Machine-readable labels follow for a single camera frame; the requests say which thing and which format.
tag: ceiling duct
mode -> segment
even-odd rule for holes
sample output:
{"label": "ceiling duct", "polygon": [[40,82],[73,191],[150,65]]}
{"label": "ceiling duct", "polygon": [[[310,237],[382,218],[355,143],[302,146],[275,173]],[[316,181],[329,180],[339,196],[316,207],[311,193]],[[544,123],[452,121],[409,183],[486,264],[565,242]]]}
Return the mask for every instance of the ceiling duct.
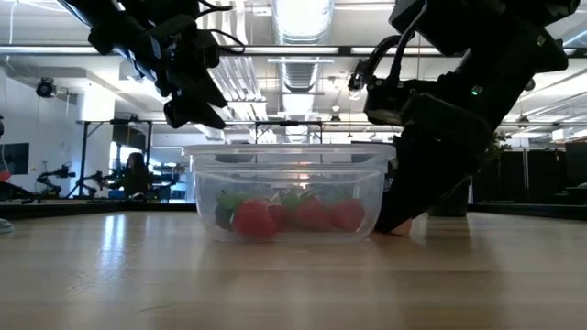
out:
{"label": "ceiling duct", "polygon": [[[280,45],[324,45],[328,42],[334,0],[271,0],[273,34]],[[283,62],[280,64],[282,105],[289,115],[309,115],[314,105],[312,92],[320,74],[319,58],[306,58],[307,63]],[[296,128],[291,142],[302,142],[303,135]]]}

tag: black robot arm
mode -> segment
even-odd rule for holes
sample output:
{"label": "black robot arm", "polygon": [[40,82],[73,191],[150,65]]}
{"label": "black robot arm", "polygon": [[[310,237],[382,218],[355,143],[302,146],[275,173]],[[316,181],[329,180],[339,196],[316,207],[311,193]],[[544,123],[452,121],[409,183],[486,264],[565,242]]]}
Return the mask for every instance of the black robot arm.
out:
{"label": "black robot arm", "polygon": [[[578,0],[397,0],[401,36],[359,63],[349,89],[366,86],[373,124],[404,127],[394,140],[397,169],[376,229],[388,233],[420,215],[480,166],[492,132],[536,73],[567,69],[562,43],[545,27],[572,15]],[[401,82],[403,49],[417,32],[445,56],[464,54],[435,81]],[[389,46],[389,76],[374,76]]]}
{"label": "black robot arm", "polygon": [[[232,50],[217,44],[212,33],[221,31],[198,29],[195,20],[230,6],[204,0],[58,1],[91,29],[88,40],[102,55],[119,53],[161,96],[172,97],[164,107],[171,127],[226,126],[211,105],[222,108],[227,101],[207,69],[219,64],[221,51]],[[200,11],[200,3],[209,9]]]}

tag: strawberry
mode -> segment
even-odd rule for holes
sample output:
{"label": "strawberry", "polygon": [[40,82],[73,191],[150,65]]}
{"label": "strawberry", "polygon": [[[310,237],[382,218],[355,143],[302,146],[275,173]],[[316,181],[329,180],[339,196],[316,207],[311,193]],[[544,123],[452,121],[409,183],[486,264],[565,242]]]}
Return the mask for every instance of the strawberry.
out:
{"label": "strawberry", "polygon": [[281,204],[273,204],[269,206],[269,214],[273,219],[273,223],[277,226],[277,231],[284,231],[290,222],[290,210]]}
{"label": "strawberry", "polygon": [[357,199],[342,201],[330,208],[334,227],[347,233],[359,230],[365,217],[365,209]]}
{"label": "strawberry", "polygon": [[304,199],[294,213],[297,224],[315,231],[327,232],[332,229],[331,216],[326,207],[315,197]]}
{"label": "strawberry", "polygon": [[243,237],[258,240],[271,240],[278,229],[271,218],[269,203],[256,199],[247,200],[238,207],[232,227]]}

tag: table surface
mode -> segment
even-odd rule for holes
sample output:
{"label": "table surface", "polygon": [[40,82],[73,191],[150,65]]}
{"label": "table surface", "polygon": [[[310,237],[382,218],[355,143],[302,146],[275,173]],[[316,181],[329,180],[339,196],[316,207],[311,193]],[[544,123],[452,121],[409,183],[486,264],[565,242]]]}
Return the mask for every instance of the table surface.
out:
{"label": "table surface", "polygon": [[581,329],[587,224],[416,219],[410,237],[210,242],[194,214],[16,222],[0,329]]}

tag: clear plastic container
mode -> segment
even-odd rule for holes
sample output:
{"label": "clear plastic container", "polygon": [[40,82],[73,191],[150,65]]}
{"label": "clear plastic container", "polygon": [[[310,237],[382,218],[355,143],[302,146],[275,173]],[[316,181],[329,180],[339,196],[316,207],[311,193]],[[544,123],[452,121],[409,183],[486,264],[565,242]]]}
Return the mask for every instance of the clear plastic container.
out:
{"label": "clear plastic container", "polygon": [[184,148],[183,155],[213,239],[345,242],[374,228],[395,148],[204,145]]}

